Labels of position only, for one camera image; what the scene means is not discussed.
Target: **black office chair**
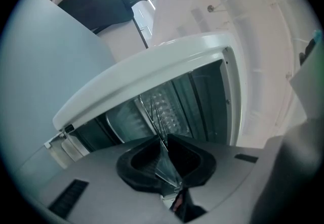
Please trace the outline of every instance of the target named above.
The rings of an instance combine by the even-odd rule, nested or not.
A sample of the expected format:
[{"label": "black office chair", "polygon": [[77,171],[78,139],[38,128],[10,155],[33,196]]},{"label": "black office chair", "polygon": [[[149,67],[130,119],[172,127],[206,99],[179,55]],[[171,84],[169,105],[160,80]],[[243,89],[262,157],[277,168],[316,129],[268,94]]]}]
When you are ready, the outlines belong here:
[{"label": "black office chair", "polygon": [[58,6],[95,34],[134,17],[132,6],[146,0],[63,0]]}]

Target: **gray surface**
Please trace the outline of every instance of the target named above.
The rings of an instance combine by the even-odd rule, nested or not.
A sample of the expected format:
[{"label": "gray surface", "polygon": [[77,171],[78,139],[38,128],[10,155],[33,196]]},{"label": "gray surface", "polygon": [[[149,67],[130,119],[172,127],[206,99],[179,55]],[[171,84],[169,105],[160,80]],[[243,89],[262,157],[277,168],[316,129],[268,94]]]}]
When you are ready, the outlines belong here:
[{"label": "gray surface", "polygon": [[60,165],[42,146],[26,160],[13,177],[19,180],[20,189],[37,197],[40,188],[61,170]]},{"label": "gray surface", "polygon": [[249,223],[253,209],[271,175],[281,142],[281,137],[270,138],[257,163],[244,181],[222,203],[215,205],[208,214],[191,223]]},{"label": "gray surface", "polygon": [[47,223],[70,224],[66,220],[60,218],[58,215],[45,208],[39,201],[35,200],[35,198],[30,196],[29,194],[22,193],[22,196],[29,203],[29,205],[33,207],[40,214],[40,216],[44,218]]},{"label": "gray surface", "polygon": [[[0,146],[11,173],[56,134],[52,119],[64,103],[114,63],[105,43],[55,4],[20,0],[0,45]],[[40,161],[58,172],[51,158]],[[48,179],[29,165],[22,183]]]},{"label": "gray surface", "polygon": [[52,179],[41,193],[41,203],[48,207],[74,179],[79,179],[89,184],[67,217],[71,223],[181,223],[159,194],[136,192],[117,174],[118,157],[146,140],[99,150],[80,159]]},{"label": "gray surface", "polygon": [[255,164],[234,158],[242,153],[259,157],[262,149],[228,147],[213,143],[195,143],[199,148],[210,152],[216,159],[216,171],[204,186],[190,188],[194,205],[206,211],[223,202],[246,179]]}]

